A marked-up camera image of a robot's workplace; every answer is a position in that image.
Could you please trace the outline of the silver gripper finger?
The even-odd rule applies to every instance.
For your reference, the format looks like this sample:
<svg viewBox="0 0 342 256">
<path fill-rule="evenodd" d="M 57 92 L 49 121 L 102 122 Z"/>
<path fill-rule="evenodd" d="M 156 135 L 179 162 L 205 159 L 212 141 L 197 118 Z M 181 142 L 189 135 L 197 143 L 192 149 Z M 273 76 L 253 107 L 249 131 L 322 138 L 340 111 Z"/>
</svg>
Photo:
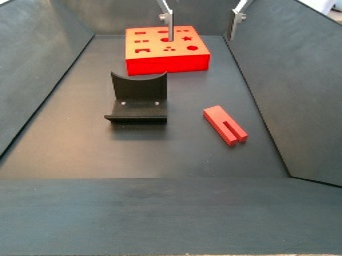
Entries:
<svg viewBox="0 0 342 256">
<path fill-rule="evenodd" d="M 236 7 L 231 10 L 232 18 L 228 28 L 228 40 L 233 40 L 235 31 L 237 24 L 245 19 L 245 14 L 243 13 L 248 0 L 240 0 Z"/>
<path fill-rule="evenodd" d="M 165 0 L 156 0 L 157 5 L 161 9 L 159 19 L 164 22 L 168 27 L 168 40 L 173 40 L 173 11 L 169 8 Z"/>
</svg>

